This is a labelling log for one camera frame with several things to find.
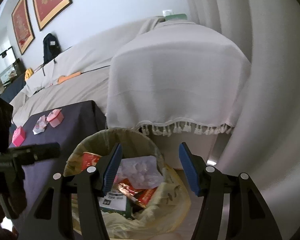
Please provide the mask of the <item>yellow plush toy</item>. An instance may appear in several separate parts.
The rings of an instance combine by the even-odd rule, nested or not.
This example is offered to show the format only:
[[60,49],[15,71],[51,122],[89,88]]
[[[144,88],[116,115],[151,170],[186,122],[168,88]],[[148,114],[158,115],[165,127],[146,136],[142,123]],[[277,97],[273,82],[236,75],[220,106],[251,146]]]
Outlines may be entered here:
[[28,68],[25,71],[24,80],[27,81],[33,74],[34,74],[34,71],[32,70],[32,68]]

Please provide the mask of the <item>pink toy pot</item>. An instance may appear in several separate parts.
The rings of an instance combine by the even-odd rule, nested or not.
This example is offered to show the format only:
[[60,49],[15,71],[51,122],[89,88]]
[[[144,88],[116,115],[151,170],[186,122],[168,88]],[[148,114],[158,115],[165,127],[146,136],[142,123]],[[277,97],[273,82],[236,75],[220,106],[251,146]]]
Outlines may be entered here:
[[54,109],[47,116],[47,122],[53,127],[57,127],[64,119],[64,115],[61,109]]

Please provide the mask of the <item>pink toy fridge box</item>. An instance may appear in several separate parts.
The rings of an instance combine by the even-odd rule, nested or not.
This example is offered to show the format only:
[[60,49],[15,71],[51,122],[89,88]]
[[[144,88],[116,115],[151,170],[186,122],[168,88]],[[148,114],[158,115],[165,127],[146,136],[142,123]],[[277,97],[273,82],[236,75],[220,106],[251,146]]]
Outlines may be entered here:
[[15,147],[21,146],[21,144],[26,139],[26,133],[22,126],[19,126],[15,129],[13,136],[12,136],[12,144]]

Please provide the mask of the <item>white curtain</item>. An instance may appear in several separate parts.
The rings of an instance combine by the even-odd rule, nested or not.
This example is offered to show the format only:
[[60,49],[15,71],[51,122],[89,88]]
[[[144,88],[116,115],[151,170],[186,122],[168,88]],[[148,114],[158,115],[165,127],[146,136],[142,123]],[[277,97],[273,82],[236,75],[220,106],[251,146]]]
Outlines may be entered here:
[[300,204],[300,4],[297,0],[188,0],[200,23],[249,54],[238,123],[217,166],[248,172],[270,202]]

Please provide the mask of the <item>glass fish tank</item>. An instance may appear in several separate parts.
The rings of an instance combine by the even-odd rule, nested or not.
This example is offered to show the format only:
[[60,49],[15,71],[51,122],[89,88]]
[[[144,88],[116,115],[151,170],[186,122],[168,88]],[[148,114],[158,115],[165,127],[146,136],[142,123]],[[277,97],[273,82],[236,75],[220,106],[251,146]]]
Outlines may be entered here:
[[0,95],[17,78],[22,76],[25,70],[22,61],[16,57],[13,47],[5,48],[0,53]]

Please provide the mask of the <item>grey covered sofa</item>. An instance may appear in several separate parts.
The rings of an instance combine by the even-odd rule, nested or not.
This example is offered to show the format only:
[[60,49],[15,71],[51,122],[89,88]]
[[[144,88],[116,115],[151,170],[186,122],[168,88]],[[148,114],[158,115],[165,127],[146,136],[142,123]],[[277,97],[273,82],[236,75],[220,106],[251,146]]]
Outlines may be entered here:
[[[34,73],[12,100],[13,122],[95,101],[109,128],[167,136],[230,133],[251,64],[232,40],[187,20],[124,24],[72,46]],[[57,84],[60,76],[80,76]]]

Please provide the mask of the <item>red paper cup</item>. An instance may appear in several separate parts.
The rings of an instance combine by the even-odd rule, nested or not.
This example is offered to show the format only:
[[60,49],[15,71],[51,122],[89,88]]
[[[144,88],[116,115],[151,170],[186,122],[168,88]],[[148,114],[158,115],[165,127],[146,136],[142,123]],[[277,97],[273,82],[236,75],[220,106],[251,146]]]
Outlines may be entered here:
[[90,166],[96,166],[97,162],[101,158],[102,157],[98,154],[94,154],[94,153],[90,153],[90,152],[83,152],[81,171],[86,170]]

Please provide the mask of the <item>dark backpack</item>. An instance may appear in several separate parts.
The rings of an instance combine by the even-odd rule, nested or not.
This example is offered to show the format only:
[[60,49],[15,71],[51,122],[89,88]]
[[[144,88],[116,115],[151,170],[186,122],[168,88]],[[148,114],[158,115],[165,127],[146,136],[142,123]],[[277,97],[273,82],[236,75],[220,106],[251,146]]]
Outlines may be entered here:
[[45,75],[44,66],[50,61],[56,62],[55,58],[62,52],[57,37],[48,33],[43,39],[43,74]]

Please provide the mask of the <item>orange back scratcher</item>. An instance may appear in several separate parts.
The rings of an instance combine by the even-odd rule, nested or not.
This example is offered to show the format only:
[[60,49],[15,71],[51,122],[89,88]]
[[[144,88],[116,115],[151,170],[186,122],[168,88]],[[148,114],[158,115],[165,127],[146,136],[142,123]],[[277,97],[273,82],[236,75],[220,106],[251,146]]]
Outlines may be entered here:
[[75,72],[74,74],[68,75],[68,76],[60,76],[58,78],[57,84],[60,85],[61,83],[64,83],[67,80],[70,80],[74,77],[80,76],[81,72]]

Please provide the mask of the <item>trash bin with bag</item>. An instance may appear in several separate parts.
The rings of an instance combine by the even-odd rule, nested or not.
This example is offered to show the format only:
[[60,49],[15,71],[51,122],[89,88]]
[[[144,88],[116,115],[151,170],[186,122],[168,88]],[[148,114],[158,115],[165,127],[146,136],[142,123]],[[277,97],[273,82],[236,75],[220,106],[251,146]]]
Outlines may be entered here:
[[64,168],[65,176],[81,172],[83,152],[108,155],[116,143],[122,146],[122,160],[113,190],[128,179],[135,189],[157,188],[145,209],[131,200],[132,218],[118,213],[102,213],[107,233],[112,239],[149,239],[172,233],[186,218],[191,201],[185,185],[175,170],[165,163],[163,154],[146,135],[125,128],[99,131],[82,140]]

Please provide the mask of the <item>purple table cloth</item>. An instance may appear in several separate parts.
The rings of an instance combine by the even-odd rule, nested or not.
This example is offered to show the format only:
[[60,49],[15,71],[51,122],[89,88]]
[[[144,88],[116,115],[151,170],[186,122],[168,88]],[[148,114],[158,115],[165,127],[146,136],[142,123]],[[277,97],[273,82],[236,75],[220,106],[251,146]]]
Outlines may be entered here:
[[106,117],[92,101],[74,103],[59,107],[64,119],[60,125],[53,128],[47,125],[43,133],[35,135],[33,128],[41,116],[48,115],[51,110],[30,116],[23,125],[26,139],[22,143],[27,145],[41,145],[57,142],[60,145],[61,155],[57,159],[49,159],[37,162],[33,165],[23,166],[25,172],[24,189],[26,192],[27,207],[19,215],[18,219],[12,220],[14,227],[21,232],[26,217],[44,186],[52,178],[52,175],[63,173],[66,161],[76,146],[86,137],[105,129]]

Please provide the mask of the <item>pink tissue pack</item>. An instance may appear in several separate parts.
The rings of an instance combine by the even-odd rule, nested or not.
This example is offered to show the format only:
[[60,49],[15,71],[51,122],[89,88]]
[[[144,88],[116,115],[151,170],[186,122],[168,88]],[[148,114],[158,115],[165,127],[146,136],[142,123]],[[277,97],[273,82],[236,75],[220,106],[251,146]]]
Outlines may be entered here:
[[34,128],[33,128],[33,134],[37,135],[40,133],[43,133],[47,127],[47,124],[49,122],[47,121],[47,117],[45,115],[42,115],[36,122]]

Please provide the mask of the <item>green white milk carton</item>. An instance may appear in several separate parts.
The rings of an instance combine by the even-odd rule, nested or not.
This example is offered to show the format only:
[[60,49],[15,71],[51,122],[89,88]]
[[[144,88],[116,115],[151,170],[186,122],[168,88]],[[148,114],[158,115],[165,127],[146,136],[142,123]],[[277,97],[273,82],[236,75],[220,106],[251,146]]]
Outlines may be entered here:
[[111,190],[104,197],[98,197],[102,212],[118,213],[125,218],[132,218],[129,199],[119,190]]

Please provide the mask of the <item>red snack bag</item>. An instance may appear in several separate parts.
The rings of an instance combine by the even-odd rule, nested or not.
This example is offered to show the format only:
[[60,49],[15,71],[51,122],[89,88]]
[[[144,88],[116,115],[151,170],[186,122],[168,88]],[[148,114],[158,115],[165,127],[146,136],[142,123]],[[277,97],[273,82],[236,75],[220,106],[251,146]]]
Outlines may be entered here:
[[145,209],[150,202],[157,188],[153,189],[135,189],[128,179],[124,179],[117,184],[117,189],[129,200],[139,207]]

